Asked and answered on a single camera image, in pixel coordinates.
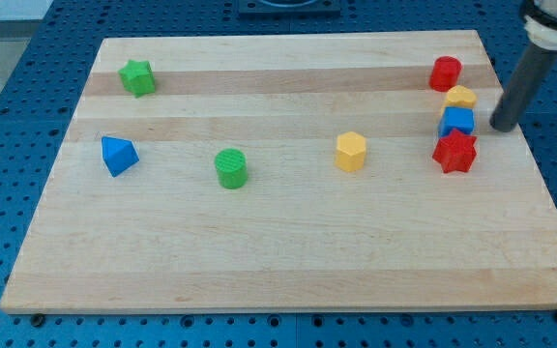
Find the robot arm end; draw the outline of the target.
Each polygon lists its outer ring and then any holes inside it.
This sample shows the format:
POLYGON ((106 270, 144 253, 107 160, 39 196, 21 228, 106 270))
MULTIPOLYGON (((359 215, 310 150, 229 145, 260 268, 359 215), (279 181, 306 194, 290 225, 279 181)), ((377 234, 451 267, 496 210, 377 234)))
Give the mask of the robot arm end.
POLYGON ((523 0, 520 16, 533 44, 557 51, 557 0, 523 0))

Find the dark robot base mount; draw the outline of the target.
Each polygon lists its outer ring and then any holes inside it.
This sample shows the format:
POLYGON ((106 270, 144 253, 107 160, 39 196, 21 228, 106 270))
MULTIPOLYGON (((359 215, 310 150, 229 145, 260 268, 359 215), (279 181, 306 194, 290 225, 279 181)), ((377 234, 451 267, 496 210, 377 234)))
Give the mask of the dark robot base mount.
POLYGON ((237 0, 238 15, 337 15, 341 0, 237 0))

